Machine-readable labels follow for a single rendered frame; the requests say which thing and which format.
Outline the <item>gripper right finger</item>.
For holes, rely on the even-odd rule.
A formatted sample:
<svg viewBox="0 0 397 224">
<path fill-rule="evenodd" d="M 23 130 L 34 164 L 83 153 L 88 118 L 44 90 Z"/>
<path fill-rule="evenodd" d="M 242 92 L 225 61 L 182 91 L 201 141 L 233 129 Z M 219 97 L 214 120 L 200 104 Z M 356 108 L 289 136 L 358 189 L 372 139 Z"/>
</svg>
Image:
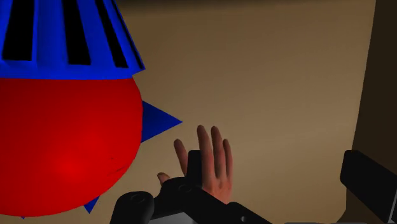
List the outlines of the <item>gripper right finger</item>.
<svg viewBox="0 0 397 224">
<path fill-rule="evenodd" d="M 397 223 L 397 175 L 357 150 L 344 152 L 340 182 L 384 223 Z"/>
</svg>

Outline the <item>red and blue spiked toy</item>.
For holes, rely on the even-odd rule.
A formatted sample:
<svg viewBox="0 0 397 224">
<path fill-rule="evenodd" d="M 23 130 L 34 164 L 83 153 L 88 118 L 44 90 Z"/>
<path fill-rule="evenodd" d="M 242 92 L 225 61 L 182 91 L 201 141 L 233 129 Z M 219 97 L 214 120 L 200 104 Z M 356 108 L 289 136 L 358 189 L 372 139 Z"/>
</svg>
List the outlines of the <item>red and blue spiked toy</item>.
<svg viewBox="0 0 397 224">
<path fill-rule="evenodd" d="M 179 124 L 142 100 L 116 0 L 0 0 L 0 214 L 83 206 Z"/>
</svg>

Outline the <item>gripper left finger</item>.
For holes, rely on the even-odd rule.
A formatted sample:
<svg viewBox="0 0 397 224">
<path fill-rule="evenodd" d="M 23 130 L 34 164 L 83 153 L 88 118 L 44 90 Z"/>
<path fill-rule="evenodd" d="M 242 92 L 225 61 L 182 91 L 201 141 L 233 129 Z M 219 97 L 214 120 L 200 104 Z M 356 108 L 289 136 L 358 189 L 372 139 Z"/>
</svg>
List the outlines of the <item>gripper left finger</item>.
<svg viewBox="0 0 397 224">
<path fill-rule="evenodd" d="M 109 224 L 272 224 L 237 202 L 225 204 L 202 189 L 202 158 L 199 150 L 188 153 L 185 177 L 165 181 L 153 197 L 144 191 L 123 194 L 116 201 Z"/>
</svg>

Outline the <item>flesh-coloured hand figure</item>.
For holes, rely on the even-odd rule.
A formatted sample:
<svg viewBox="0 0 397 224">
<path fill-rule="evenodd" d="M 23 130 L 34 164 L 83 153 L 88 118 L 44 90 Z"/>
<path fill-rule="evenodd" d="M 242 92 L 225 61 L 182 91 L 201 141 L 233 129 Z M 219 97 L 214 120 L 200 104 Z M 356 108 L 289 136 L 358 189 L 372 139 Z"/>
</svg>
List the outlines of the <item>flesh-coloured hand figure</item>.
<svg viewBox="0 0 397 224">
<path fill-rule="evenodd" d="M 224 204 L 232 199 L 233 156 L 229 140 L 222 138 L 219 128 L 207 132 L 197 127 L 202 162 L 202 189 Z"/>
</svg>

